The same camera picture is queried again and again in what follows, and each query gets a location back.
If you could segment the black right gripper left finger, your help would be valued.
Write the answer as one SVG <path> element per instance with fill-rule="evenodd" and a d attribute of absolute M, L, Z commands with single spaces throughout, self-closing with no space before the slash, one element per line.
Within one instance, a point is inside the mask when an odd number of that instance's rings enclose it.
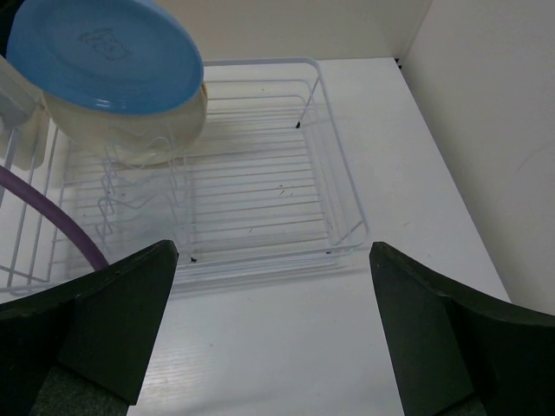
<path fill-rule="evenodd" d="M 138 401 L 179 254 L 162 240 L 1 306 L 3 415 L 125 415 Z"/>

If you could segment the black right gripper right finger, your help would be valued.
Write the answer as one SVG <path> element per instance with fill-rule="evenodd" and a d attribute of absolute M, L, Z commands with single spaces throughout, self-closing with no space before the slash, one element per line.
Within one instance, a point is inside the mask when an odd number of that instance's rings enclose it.
<path fill-rule="evenodd" d="M 384 242 L 369 253 L 407 415 L 552 415 L 554 318 L 429 269 Z"/>

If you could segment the cream plate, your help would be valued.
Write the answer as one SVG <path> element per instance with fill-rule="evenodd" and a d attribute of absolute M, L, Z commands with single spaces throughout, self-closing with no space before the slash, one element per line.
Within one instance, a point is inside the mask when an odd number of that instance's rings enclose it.
<path fill-rule="evenodd" d="M 206 123 L 207 101 L 205 83 L 185 104 L 142 116 L 90 110 L 42 94 L 51 120 L 76 145 L 129 166 L 157 165 L 185 155 Z"/>

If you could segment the blue plate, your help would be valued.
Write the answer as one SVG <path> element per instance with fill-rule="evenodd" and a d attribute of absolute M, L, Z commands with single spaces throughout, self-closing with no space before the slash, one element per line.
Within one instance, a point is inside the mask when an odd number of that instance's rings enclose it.
<path fill-rule="evenodd" d="M 109 114 L 174 109 L 204 78 L 197 45 L 153 1 L 25 1 L 5 57 L 43 92 Z"/>

